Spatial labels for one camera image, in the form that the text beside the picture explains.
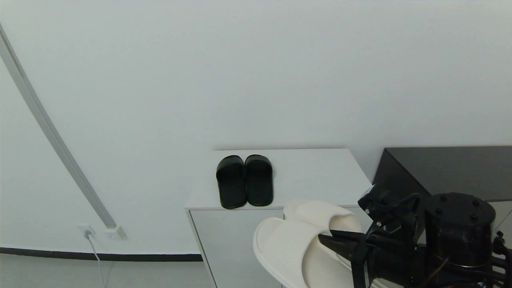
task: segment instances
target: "slipper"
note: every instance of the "slipper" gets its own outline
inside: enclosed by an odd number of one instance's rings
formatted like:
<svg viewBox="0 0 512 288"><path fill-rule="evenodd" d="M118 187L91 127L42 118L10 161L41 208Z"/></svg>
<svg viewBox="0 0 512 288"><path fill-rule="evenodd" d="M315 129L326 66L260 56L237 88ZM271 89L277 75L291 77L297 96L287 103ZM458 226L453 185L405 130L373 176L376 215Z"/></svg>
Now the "slipper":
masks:
<svg viewBox="0 0 512 288"><path fill-rule="evenodd" d="M247 201L252 206L267 206L274 200L272 164L267 157L254 154L245 159Z"/></svg>
<svg viewBox="0 0 512 288"><path fill-rule="evenodd" d="M254 253L287 288L353 288L352 272L322 248L328 229L300 220L269 218L256 228Z"/></svg>
<svg viewBox="0 0 512 288"><path fill-rule="evenodd" d="M244 162L238 155L227 156L219 162L216 178L222 207L235 209L247 203Z"/></svg>
<svg viewBox="0 0 512 288"><path fill-rule="evenodd" d="M320 200L294 199L283 209L285 219L300 219L330 230L361 232L361 222L345 208Z"/></svg>

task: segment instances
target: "cable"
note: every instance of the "cable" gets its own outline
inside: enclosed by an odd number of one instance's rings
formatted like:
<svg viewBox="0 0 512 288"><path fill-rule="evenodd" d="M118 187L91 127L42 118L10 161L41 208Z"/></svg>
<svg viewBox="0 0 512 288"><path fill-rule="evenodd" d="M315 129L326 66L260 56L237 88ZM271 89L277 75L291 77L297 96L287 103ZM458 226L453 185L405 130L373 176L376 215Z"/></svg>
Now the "cable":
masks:
<svg viewBox="0 0 512 288"><path fill-rule="evenodd" d="M92 234L91 231L86 230L83 233L83 236L85 237L85 239L87 239L89 241L89 243L91 244L91 247L93 248L94 256L96 256L96 259L98 260L99 277L101 278L101 283L103 283L103 288L106 288L105 282L103 280L103 273L101 272L101 261L99 260L98 254L96 254L96 249L94 249L94 245L93 245L91 239L89 238L89 235L91 235L91 234Z"/></svg>
<svg viewBox="0 0 512 288"><path fill-rule="evenodd" d="M428 283L430 282L430 280L432 280L432 277L434 277L439 271L441 271L441 269L444 267L444 265L448 262L448 257L445 258L445 260L443 261L443 263L441 263L441 265L436 268L432 274L430 274L419 286L418 288L425 288Z"/></svg>

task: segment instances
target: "white cabinet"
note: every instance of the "white cabinet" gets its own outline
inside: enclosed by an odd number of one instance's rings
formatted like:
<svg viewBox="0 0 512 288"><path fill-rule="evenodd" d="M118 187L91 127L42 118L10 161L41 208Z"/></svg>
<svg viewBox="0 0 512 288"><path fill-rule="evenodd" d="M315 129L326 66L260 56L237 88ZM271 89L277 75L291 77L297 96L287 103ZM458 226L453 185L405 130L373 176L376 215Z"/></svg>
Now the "white cabinet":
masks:
<svg viewBox="0 0 512 288"><path fill-rule="evenodd" d="M274 200L266 207L246 204L234 210L221 207L215 172L229 155L269 158L274 170ZM355 212L368 228L371 219L357 201L371 186L347 149L214 151L198 169L185 206L204 264L216 288L280 288L260 265L252 248L258 224L283 218L286 202L296 198L324 200Z"/></svg>

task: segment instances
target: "black cylindrical motor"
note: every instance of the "black cylindrical motor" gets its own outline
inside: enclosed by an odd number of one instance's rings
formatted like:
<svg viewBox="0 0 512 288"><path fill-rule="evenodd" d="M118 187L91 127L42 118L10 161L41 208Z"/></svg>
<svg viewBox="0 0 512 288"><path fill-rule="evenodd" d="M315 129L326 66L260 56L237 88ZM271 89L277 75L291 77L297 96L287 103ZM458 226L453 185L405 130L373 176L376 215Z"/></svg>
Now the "black cylindrical motor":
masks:
<svg viewBox="0 0 512 288"><path fill-rule="evenodd" d="M489 265L493 251L493 207L472 195L440 194L425 199L429 254L463 268Z"/></svg>

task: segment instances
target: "robotic arm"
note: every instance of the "robotic arm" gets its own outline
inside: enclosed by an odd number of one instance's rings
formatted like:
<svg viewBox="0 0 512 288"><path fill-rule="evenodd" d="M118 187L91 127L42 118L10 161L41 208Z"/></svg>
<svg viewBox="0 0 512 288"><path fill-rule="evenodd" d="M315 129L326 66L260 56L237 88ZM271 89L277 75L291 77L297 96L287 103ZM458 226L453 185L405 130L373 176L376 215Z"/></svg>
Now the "robotic arm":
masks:
<svg viewBox="0 0 512 288"><path fill-rule="evenodd" d="M324 246L351 260L354 288L369 288L375 278L407 288L512 288L512 252L503 233L492 239L496 212L487 202L461 193L400 199L373 186L358 204L374 221L366 233L319 235ZM426 245L417 243L423 231Z"/></svg>

